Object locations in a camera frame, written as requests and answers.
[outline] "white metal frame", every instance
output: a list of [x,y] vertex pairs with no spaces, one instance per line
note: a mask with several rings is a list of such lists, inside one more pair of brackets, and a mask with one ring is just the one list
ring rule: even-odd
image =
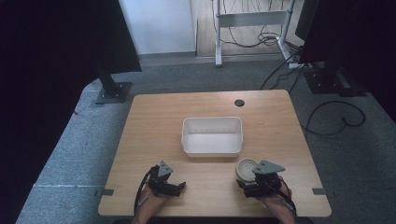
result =
[[279,45],[279,48],[282,51],[285,60],[288,60],[288,63],[291,63],[292,59],[290,58],[289,51],[286,49],[285,40],[289,30],[294,2],[295,0],[290,0],[289,8],[286,11],[251,12],[221,15],[220,0],[218,0],[216,14],[216,27],[218,31],[216,38],[216,66],[222,66],[220,28],[277,24],[283,24],[282,35],[277,40],[277,44]]

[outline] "wooden table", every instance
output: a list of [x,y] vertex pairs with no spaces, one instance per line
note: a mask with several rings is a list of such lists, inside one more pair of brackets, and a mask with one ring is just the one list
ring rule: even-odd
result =
[[[242,99],[245,105],[235,106]],[[244,143],[236,158],[189,158],[181,145],[185,118],[238,117]],[[187,187],[158,214],[169,217],[268,217],[260,202],[246,198],[235,182],[244,159],[268,160],[293,192],[298,215],[327,217],[332,212],[303,132],[286,91],[224,91],[137,95],[106,182],[102,216],[131,216],[140,182],[151,166],[165,161],[174,169],[168,183]]]

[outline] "white rectangular box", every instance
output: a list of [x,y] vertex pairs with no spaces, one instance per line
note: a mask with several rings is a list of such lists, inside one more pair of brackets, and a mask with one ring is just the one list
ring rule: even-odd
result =
[[240,118],[188,118],[183,122],[181,145],[189,157],[236,157],[242,143]]

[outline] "person's right hand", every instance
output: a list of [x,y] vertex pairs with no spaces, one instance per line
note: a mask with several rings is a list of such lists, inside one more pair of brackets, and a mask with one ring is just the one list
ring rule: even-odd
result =
[[[291,199],[291,190],[281,181],[280,191],[288,195]],[[281,221],[283,224],[294,224],[295,217],[293,212],[285,205],[284,199],[274,194],[270,197],[258,197],[257,200],[265,204],[265,206],[270,210],[270,212]]]

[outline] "human hand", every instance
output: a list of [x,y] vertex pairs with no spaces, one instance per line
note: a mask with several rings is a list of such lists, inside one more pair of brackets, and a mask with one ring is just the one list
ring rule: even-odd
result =
[[[286,194],[291,199],[291,189],[289,189],[283,181],[280,181],[280,191]],[[294,224],[295,217],[293,212],[285,205],[284,199],[274,194],[270,197],[258,197],[256,198],[260,202],[264,203],[270,212],[281,221],[283,224]]]
[[146,185],[140,195],[140,206],[134,214],[132,224],[146,224],[171,198],[167,195],[155,196],[149,186]]

